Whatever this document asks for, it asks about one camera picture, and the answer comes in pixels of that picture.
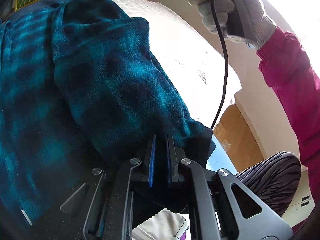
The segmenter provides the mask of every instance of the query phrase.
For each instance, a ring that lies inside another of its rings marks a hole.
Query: gloved hand
[[[266,14],[261,0],[244,0],[246,3],[250,22],[252,24],[252,33],[256,37],[255,41],[249,41],[256,50],[260,49],[273,35],[276,30],[275,22]],[[198,5],[198,12],[203,17],[202,22],[211,33],[217,33],[213,20],[210,0],[189,0],[192,5]],[[215,10],[217,14],[222,33],[227,37],[226,22],[228,13],[232,12],[234,4],[231,0],[215,0]]]

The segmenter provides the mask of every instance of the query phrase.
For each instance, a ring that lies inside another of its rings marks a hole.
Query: pink sleeve
[[[279,98],[298,138],[315,201],[320,200],[320,79],[294,34],[276,29],[257,54],[264,79]]]

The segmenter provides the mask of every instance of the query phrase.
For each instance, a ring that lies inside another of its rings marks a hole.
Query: striped pants
[[[282,216],[297,190],[301,164],[293,153],[280,152],[241,171],[236,177]]]

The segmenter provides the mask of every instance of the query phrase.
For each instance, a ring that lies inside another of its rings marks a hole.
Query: metal screw
[[[181,160],[181,163],[182,163],[183,165],[189,165],[189,164],[191,163],[191,160],[188,159],[188,158],[184,158],[184,159]]]
[[[132,158],[132,159],[130,160],[130,163],[131,163],[132,165],[137,165],[137,164],[140,163],[140,160],[139,160],[138,158]]]
[[[101,174],[101,172],[102,172],[102,169],[100,169],[100,168],[94,168],[92,170],[93,175],[99,175],[99,174]]]
[[[220,169],[220,170],[219,170],[219,174],[220,174],[221,176],[228,176],[228,175],[229,175],[229,171],[226,170],[226,169]]]

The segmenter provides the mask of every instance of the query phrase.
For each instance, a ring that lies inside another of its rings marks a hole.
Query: white bedsheet
[[[151,52],[180,93],[191,117],[210,127],[222,96],[223,57],[166,6],[146,0],[113,1],[129,17],[143,17],[149,22]],[[234,94],[240,89],[239,78],[229,66],[227,94],[219,119],[235,102]]]

